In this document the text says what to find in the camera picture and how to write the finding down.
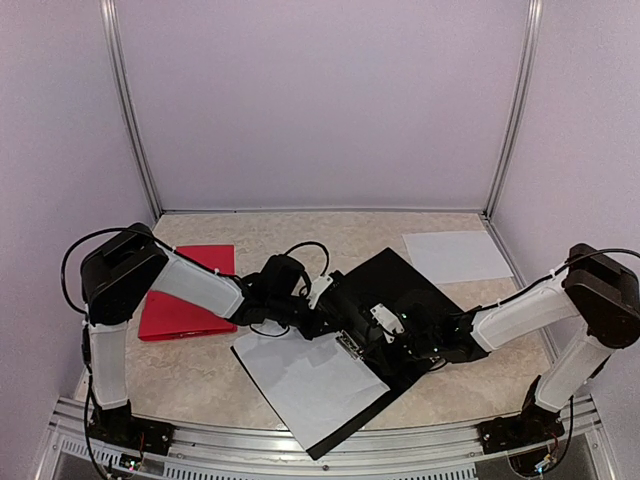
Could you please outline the black clip file folder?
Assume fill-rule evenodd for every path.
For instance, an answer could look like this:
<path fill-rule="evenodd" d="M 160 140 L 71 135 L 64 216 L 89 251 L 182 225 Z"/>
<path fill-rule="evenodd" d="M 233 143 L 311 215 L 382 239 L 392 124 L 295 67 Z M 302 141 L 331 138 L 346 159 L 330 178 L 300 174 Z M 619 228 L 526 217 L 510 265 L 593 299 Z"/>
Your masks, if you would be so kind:
<path fill-rule="evenodd" d="M 390 248 L 383 250 L 348 274 L 343 275 L 344 279 L 330 293 L 330 298 L 337 305 L 339 312 L 350 320 L 350 328 L 346 332 L 363 349 L 365 329 L 371 320 L 369 309 L 379 302 L 390 306 L 410 292 L 433 292 L 443 300 L 455 304 Z M 384 373 L 375 364 L 364 359 L 364 352 L 361 361 L 389 387 L 389 391 L 376 400 L 372 406 L 366 408 L 364 412 L 348 421 L 338 432 L 308 450 L 307 453 L 314 460 L 320 459 L 363 427 L 412 387 L 423 375 L 447 364 L 444 361 L 439 361 L 427 371 L 409 366 L 397 373 Z"/>

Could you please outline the red clip file folder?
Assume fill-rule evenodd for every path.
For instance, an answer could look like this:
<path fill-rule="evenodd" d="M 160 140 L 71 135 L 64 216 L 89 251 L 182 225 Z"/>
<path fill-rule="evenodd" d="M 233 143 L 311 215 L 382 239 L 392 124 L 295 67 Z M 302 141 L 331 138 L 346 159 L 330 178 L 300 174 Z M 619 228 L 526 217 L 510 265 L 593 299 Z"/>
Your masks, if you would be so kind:
<path fill-rule="evenodd" d="M 181 246 L 179 253 L 222 273 L 235 273 L 233 245 Z M 235 333 L 238 327 L 205 309 L 166 293 L 150 291 L 143 307 L 138 338 L 145 342 Z"/>

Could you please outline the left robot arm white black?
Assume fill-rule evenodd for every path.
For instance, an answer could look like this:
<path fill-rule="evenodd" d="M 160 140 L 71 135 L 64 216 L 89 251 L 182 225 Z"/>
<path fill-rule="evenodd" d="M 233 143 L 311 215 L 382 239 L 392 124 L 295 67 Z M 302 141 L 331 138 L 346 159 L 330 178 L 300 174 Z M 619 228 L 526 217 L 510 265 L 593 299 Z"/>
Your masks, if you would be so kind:
<path fill-rule="evenodd" d="M 321 298 L 332 286 L 328 274 L 311 278 L 290 253 L 268 258 L 245 276 L 220 271 L 172 248 L 142 223 L 91 233 L 105 243 L 81 262 L 85 339 L 93 383 L 90 397 L 104 410 L 99 424 L 121 445 L 140 434 L 126 384 L 129 321 L 153 300 L 170 299 L 237 326 L 266 320 L 313 340 L 342 328 L 324 311 Z"/>

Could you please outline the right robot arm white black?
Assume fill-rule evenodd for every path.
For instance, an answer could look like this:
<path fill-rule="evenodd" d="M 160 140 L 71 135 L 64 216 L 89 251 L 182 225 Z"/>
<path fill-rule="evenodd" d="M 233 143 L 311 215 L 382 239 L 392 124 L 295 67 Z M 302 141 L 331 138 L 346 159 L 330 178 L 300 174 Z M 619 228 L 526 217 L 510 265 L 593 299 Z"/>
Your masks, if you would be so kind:
<path fill-rule="evenodd" d="M 623 249 L 574 245 L 567 259 L 504 300 L 448 312 L 433 295 L 414 290 L 395 305 L 379 301 L 369 313 L 385 341 L 411 361 L 474 362 L 511 341 L 574 320 L 579 329 L 549 370 L 527 391 L 519 414 L 491 427 L 511 428 L 523 444 L 558 422 L 564 405 L 611 355 L 639 339 L 639 278 L 614 260 Z"/>

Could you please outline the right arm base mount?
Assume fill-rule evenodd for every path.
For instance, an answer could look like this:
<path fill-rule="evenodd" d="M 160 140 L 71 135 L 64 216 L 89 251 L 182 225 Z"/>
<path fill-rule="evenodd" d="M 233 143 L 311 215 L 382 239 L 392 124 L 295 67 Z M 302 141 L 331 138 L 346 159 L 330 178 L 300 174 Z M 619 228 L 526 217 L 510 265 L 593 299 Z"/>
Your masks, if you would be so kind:
<path fill-rule="evenodd" d="M 484 454 L 518 449 L 554 440 L 565 434 L 558 413 L 525 414 L 496 417 L 479 423 L 476 430 Z"/>

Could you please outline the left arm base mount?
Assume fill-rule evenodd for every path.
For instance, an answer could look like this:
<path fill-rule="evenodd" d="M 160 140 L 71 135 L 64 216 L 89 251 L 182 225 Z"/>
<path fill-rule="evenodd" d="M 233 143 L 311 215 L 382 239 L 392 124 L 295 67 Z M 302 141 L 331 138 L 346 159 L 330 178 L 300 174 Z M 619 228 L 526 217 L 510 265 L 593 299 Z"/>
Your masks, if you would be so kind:
<path fill-rule="evenodd" d="M 109 410 L 97 407 L 88 426 L 91 439 L 162 456 L 168 454 L 174 432 L 171 423 L 134 416 L 130 403 Z"/>

